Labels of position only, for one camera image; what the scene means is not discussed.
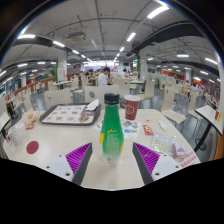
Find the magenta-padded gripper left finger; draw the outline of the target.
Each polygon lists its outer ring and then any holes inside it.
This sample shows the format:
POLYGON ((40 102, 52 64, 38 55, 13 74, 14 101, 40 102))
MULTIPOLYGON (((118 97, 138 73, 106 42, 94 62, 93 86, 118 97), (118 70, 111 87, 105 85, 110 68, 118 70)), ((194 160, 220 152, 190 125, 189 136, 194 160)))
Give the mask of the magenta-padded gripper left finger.
POLYGON ((55 159, 45 166, 45 170, 76 185, 80 185, 91 154, 92 143, 87 143, 66 155, 57 155, 55 159))

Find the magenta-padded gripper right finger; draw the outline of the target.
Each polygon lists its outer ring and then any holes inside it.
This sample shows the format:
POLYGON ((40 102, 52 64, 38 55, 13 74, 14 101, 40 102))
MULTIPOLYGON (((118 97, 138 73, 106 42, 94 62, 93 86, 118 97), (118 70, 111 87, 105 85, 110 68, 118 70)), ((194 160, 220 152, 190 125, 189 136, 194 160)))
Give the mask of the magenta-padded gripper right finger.
POLYGON ((171 156, 158 154, 141 144, 133 143, 132 152, 145 185, 181 169, 181 166, 171 156))

